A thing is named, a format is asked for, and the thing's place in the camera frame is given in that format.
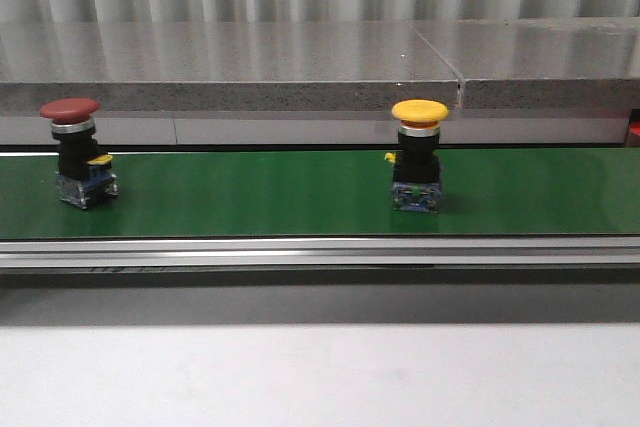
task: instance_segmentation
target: green conveyor belt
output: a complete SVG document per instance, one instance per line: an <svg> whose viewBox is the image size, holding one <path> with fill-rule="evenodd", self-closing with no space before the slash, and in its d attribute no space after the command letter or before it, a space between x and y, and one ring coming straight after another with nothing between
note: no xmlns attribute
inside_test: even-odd
<svg viewBox="0 0 640 427"><path fill-rule="evenodd" d="M640 149L439 155L439 214L392 210L382 151L117 155L120 198L89 211L56 157L0 157L0 238L640 233Z"/></svg>

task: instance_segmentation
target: red object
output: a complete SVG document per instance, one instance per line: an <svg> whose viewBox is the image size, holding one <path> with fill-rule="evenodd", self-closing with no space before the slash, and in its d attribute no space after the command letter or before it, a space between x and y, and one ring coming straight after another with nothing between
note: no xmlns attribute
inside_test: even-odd
<svg viewBox="0 0 640 427"><path fill-rule="evenodd" d="M100 108L93 99L69 98L44 104L40 115L52 119L54 124L79 124L89 120L89 116Z"/></svg>
<svg viewBox="0 0 640 427"><path fill-rule="evenodd" d="M640 147L640 122L632 122L629 125L629 133L624 144L627 147Z"/></svg>

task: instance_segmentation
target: aluminum rail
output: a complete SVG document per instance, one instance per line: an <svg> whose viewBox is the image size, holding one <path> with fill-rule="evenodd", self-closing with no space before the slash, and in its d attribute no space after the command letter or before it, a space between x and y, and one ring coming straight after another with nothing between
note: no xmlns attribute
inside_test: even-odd
<svg viewBox="0 0 640 427"><path fill-rule="evenodd" d="M1 269L318 265L640 267L640 236L331 237L0 242Z"/></svg>

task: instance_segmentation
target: button cap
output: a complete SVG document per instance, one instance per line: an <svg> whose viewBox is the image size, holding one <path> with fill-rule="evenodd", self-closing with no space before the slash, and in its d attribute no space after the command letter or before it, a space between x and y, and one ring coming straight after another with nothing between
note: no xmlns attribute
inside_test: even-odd
<svg viewBox="0 0 640 427"><path fill-rule="evenodd" d="M40 115L51 119L54 124L79 124L89 120L89 116L100 108L93 99L68 98L54 100L40 108Z"/></svg>
<svg viewBox="0 0 640 427"><path fill-rule="evenodd" d="M446 105L433 100L412 99L394 105L391 115L403 122L424 124L446 119L449 109Z"/></svg>

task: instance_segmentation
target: red mushroom button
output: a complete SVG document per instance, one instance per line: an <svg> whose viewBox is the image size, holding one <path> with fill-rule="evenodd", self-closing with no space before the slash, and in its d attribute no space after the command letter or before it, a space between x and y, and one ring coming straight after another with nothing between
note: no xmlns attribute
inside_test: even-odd
<svg viewBox="0 0 640 427"><path fill-rule="evenodd" d="M89 116L100 108L93 99L69 98L44 104L40 115L51 119L54 124L80 124L89 120Z"/></svg>

